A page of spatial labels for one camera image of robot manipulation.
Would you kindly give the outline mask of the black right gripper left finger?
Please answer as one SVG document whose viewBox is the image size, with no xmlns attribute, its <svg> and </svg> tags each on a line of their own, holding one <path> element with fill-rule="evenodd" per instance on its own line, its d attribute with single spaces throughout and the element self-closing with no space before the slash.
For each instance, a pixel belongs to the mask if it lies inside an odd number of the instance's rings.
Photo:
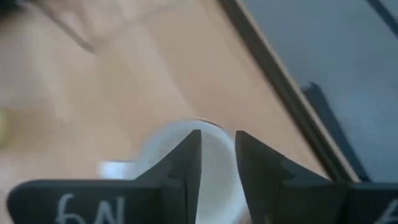
<svg viewBox="0 0 398 224">
<path fill-rule="evenodd" d="M 201 131 L 135 180 L 37 179 L 7 196 L 13 224 L 195 224 Z"/>
</svg>

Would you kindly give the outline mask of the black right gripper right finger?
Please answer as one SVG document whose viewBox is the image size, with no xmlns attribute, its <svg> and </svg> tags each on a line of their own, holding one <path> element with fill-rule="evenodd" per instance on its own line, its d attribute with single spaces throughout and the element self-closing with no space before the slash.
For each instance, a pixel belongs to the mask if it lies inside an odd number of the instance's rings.
<svg viewBox="0 0 398 224">
<path fill-rule="evenodd" d="M 245 131 L 235 152 L 253 224 L 398 224 L 398 184 L 328 180 Z"/>
</svg>

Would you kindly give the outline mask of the yellow and white mug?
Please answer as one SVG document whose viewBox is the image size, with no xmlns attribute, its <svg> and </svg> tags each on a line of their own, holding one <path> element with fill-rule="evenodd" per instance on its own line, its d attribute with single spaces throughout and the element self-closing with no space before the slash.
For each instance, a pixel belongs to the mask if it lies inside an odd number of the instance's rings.
<svg viewBox="0 0 398 224">
<path fill-rule="evenodd" d="M 136 179 L 195 129 L 201 131 L 202 142 L 196 224 L 245 223 L 248 206 L 238 174 L 234 137 L 218 124 L 203 119 L 171 121 L 143 141 L 137 157 L 103 161 L 98 173 L 105 179 Z"/>
</svg>

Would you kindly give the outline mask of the small pale yellow cup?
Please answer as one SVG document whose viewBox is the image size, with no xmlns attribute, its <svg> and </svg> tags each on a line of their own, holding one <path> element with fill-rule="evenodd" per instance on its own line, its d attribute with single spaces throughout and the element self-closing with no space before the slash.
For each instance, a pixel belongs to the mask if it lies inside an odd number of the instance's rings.
<svg viewBox="0 0 398 224">
<path fill-rule="evenodd" d="M 9 116 L 4 108 L 0 108 L 0 148 L 7 143 L 9 137 Z"/>
</svg>

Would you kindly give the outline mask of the black table frame leg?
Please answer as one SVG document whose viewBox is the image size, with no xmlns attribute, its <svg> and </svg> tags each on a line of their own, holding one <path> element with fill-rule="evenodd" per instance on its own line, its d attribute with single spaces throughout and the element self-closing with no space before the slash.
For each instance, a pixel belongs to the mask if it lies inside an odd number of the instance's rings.
<svg viewBox="0 0 398 224">
<path fill-rule="evenodd" d="M 344 155 L 348 164 L 353 168 L 354 173 L 359 177 L 359 180 L 370 182 L 368 173 L 349 143 L 321 87 L 314 82 L 310 82 L 307 86 L 302 87 L 302 92 L 326 127 L 328 134 L 334 140 L 338 149 Z"/>
</svg>

